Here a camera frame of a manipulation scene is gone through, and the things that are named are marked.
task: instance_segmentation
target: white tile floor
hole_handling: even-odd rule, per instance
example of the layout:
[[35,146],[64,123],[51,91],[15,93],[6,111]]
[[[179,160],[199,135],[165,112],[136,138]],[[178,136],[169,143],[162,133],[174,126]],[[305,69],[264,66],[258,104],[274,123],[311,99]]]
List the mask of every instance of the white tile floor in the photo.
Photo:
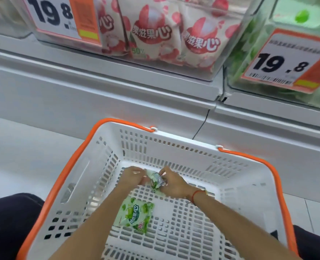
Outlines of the white tile floor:
[[[0,119],[0,197],[30,192],[43,200],[83,142]],[[320,235],[320,203],[284,194],[292,223]]]

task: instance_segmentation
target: person's left hand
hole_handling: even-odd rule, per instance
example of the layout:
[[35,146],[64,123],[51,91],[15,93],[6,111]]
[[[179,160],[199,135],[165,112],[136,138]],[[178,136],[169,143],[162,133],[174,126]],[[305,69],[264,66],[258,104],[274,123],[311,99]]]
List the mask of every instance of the person's left hand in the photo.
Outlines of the person's left hand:
[[118,185],[132,191],[137,185],[143,185],[149,181],[150,179],[144,169],[131,166],[124,170],[123,174],[120,176]]

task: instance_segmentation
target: white plastic basket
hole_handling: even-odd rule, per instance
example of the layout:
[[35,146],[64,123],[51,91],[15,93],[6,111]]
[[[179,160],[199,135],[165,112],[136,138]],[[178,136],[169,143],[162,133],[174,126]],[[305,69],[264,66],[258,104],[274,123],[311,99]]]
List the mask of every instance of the white plastic basket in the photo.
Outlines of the white plastic basket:
[[[71,157],[17,260],[48,259],[118,182],[123,168],[160,170],[165,165],[216,200],[273,232],[297,252],[277,171],[266,161],[130,122],[98,122]],[[155,204],[148,232],[112,227],[104,259],[240,259],[239,253],[196,206],[158,197],[149,186],[131,196]]]

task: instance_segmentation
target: person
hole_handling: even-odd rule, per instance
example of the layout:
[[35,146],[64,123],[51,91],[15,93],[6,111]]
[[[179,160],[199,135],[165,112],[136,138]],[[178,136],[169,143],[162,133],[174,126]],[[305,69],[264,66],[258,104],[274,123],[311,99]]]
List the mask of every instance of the person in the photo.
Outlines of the person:
[[[186,183],[169,167],[163,168],[160,174],[167,182],[160,190],[172,198],[194,202],[245,260],[300,259],[269,233],[204,192],[198,191],[200,189]],[[117,186],[91,217],[54,252],[50,260],[100,260],[123,200],[137,185],[146,184],[148,181],[149,178],[143,169],[125,169]],[[43,203],[39,197],[29,193],[0,198],[0,260],[15,260],[17,252],[40,214]],[[294,226],[294,231],[300,257],[304,260],[320,260],[320,236],[298,226]]]
[[[172,198],[182,198],[195,205],[225,234],[245,260],[298,260],[295,253],[247,218],[189,185],[168,166],[160,171],[167,185],[160,191]],[[49,258],[49,260],[99,260],[118,210],[128,194],[149,181],[144,169],[129,167],[119,183],[95,212]]]

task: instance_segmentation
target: red string bracelet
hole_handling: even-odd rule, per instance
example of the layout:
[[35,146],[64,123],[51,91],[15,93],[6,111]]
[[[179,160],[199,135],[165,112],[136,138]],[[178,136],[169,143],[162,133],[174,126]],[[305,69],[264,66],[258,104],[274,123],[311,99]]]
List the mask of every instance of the red string bracelet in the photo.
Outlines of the red string bracelet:
[[195,205],[195,203],[194,203],[194,195],[195,195],[196,193],[198,193],[198,192],[206,192],[206,191],[205,191],[205,190],[197,190],[197,191],[195,191],[195,192],[192,194],[192,196],[191,196],[191,202],[192,202],[193,205]]

